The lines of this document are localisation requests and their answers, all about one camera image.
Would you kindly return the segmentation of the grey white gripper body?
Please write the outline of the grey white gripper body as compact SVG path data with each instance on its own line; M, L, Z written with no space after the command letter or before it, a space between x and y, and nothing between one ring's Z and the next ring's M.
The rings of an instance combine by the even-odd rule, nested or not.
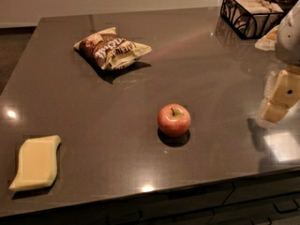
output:
M300 66L300 1L279 24L275 52L280 61Z

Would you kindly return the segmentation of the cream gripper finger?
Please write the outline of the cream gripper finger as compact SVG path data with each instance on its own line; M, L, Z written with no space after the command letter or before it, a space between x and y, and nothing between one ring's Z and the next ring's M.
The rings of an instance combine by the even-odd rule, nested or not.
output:
M259 109L259 117L262 120L277 123L288 113L288 111L288 109L264 99Z
M289 70L281 70L270 99L284 108L295 105L300 99L300 75Z

